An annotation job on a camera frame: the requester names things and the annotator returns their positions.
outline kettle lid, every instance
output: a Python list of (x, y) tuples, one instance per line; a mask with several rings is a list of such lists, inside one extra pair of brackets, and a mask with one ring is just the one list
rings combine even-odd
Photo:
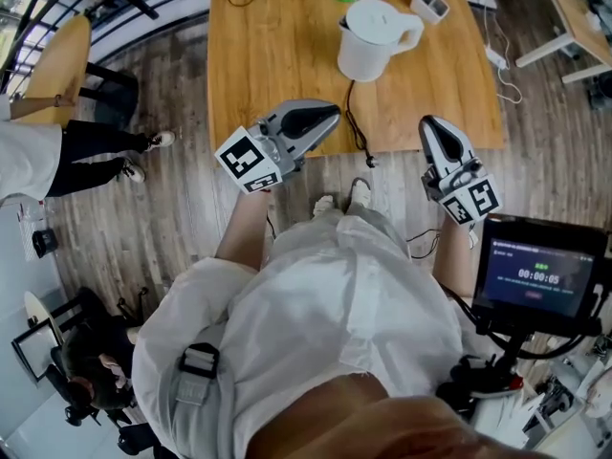
[(346, 13), (346, 24), (359, 39), (385, 45), (398, 41), (404, 33), (400, 16), (383, 0), (359, 0)]

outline small white container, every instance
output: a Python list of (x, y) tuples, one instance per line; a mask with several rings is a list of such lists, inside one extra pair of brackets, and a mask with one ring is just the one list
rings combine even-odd
[(430, 24), (437, 24), (450, 10), (444, 0), (412, 0), (410, 9)]

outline black pants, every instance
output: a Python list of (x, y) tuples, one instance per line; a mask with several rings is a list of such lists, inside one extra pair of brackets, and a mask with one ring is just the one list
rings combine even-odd
[(87, 188), (103, 186), (123, 168), (123, 158), (94, 164), (73, 162), (102, 153), (130, 150), (143, 153), (147, 146), (148, 141), (144, 134), (133, 135), (99, 122), (71, 120), (64, 129), (59, 167), (47, 197), (60, 197)]

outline white shirt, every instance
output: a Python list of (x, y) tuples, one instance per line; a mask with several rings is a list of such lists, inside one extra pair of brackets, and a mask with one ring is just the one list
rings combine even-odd
[(11, 122), (9, 96), (0, 96), (0, 200), (25, 194), (42, 201), (59, 165), (59, 124)]
[(236, 458), (257, 430), (322, 383), (369, 372), (391, 397), (432, 394), (463, 352), (440, 286), (359, 217), (330, 213), (294, 226), (275, 241), (260, 273), (202, 260), (144, 324), (134, 354), (142, 412), (184, 457), (203, 457), (206, 434), (193, 424), (205, 422), (204, 411), (185, 405), (175, 410), (180, 418), (171, 416), (176, 385), (167, 370), (226, 309), (219, 351), (234, 382)]

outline digital timer display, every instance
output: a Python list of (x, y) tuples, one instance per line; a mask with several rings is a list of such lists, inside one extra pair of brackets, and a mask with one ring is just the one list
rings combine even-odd
[(493, 238), (484, 296), (574, 317), (593, 263), (594, 257), (585, 253)]

